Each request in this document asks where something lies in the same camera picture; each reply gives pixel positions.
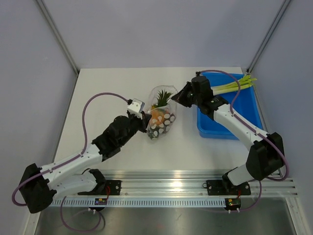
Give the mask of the toy pineapple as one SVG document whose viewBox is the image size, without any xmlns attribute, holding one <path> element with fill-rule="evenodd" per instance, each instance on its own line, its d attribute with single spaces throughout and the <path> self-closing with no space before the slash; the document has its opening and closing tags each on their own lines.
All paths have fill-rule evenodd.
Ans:
<svg viewBox="0 0 313 235">
<path fill-rule="evenodd" d="M 171 99 L 176 94 L 172 87 L 155 87 L 149 96 L 148 113 L 152 115 L 151 129 L 165 128 L 176 120 L 176 104 Z"/>
</svg>

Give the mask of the clear zip top bag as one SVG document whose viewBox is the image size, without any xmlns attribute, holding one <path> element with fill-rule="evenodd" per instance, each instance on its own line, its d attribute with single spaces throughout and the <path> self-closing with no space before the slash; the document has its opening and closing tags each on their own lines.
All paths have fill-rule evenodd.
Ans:
<svg viewBox="0 0 313 235">
<path fill-rule="evenodd" d="M 176 120 L 177 104 L 172 96 L 177 94 L 174 86 L 157 86 L 150 92 L 146 112 L 152 117 L 147 127 L 147 135 L 157 140 L 166 135 Z"/>
</svg>

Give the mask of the dark green avocado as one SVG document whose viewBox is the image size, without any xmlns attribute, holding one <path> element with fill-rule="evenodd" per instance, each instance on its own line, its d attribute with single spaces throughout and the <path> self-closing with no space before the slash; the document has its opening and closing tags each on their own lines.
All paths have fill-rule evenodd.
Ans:
<svg viewBox="0 0 313 235">
<path fill-rule="evenodd" d="M 147 135 L 151 140 L 157 139 L 159 137 L 159 131 L 158 128 L 156 129 L 148 129 Z"/>
</svg>

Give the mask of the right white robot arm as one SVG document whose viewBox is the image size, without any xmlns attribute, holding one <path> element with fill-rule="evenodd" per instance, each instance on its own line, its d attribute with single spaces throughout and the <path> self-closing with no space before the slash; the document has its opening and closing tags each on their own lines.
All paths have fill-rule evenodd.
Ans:
<svg viewBox="0 0 313 235">
<path fill-rule="evenodd" d="M 283 140 L 278 133 L 269 134 L 242 117 L 223 97 L 215 95 L 205 76 L 196 76 L 172 96 L 184 106 L 196 105 L 202 114 L 228 129 L 249 151 L 246 163 L 222 176 L 223 191 L 233 194 L 251 180 L 262 181 L 283 166 Z"/>
</svg>

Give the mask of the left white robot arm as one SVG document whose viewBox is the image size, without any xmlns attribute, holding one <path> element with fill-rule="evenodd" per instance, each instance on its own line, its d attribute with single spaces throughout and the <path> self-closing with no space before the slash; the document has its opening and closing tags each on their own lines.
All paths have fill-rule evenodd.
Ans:
<svg viewBox="0 0 313 235">
<path fill-rule="evenodd" d="M 27 166 L 18 190 L 29 212 L 41 212 L 53 200 L 75 193 L 91 191 L 95 195 L 102 194 L 106 188 L 106 179 L 99 170 L 92 169 L 83 175 L 78 172 L 119 153 L 138 131 L 145 133 L 152 116 L 144 112 L 141 114 L 142 117 L 131 113 L 117 116 L 81 154 L 41 167 L 36 164 Z"/>
</svg>

